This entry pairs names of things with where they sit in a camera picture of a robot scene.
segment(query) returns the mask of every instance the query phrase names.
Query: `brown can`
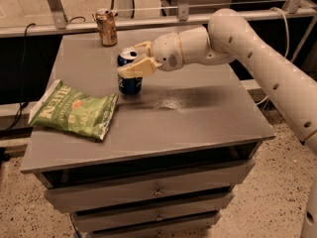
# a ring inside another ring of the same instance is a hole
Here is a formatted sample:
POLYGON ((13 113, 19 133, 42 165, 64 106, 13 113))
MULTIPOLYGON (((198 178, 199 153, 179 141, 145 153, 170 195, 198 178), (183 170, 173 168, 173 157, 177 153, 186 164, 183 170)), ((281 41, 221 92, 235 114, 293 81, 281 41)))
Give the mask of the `brown can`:
POLYGON ((117 28, 113 14, 108 9, 99 9, 96 13, 101 45, 113 46, 117 44, 117 28))

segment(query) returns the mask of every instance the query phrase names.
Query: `green chip bag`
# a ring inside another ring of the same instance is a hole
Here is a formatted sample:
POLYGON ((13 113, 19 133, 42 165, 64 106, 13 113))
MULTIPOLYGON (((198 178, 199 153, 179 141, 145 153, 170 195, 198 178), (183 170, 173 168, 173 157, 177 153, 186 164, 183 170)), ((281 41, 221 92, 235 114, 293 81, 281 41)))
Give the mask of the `green chip bag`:
POLYGON ((114 113, 118 94, 98 99, 56 80, 32 108, 29 124, 103 140, 114 113))

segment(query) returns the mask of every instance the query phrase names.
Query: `table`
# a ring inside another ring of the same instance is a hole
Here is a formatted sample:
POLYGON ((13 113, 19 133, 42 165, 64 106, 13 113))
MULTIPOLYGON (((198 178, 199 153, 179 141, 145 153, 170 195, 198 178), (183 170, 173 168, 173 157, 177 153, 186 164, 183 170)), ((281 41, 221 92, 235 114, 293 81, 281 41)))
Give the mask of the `table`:
MULTIPOLYGON (((118 92, 122 48, 193 27, 119 32, 111 48, 94 33, 64 36, 49 86, 60 78, 96 97, 118 92)), ((228 64, 192 64, 144 78, 137 96, 120 94, 101 143, 35 128, 21 172, 91 237, 159 237, 215 224, 273 137, 228 64)))

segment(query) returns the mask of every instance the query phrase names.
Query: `blue can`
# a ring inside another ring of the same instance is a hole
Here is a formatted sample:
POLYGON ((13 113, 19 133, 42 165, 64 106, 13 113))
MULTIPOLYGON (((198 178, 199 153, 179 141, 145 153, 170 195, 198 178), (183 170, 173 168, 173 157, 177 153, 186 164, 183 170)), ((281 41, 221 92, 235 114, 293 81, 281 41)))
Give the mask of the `blue can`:
MULTIPOLYGON (((133 48, 124 49, 117 57, 118 66, 123 66, 127 63, 134 61, 137 53, 133 48)), ((126 95, 136 95, 141 91, 142 78, 123 78, 118 74, 119 90, 126 95)))

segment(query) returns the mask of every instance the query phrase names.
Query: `soda can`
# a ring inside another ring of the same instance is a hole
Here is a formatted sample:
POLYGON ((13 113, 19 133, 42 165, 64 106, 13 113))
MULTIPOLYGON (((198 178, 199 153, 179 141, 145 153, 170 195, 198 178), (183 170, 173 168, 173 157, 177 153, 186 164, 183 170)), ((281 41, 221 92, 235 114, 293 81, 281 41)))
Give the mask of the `soda can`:
POLYGON ((118 42, 117 28, 111 10, 102 8, 96 12, 96 21, 101 45, 114 46, 118 42))
MULTIPOLYGON (((137 52, 134 48, 126 48, 120 52, 117 57, 118 66, 123 66, 127 63, 134 61, 137 57, 137 52)), ((126 95, 136 95, 142 89, 142 78, 123 78, 118 74, 118 86, 119 90, 126 95)))

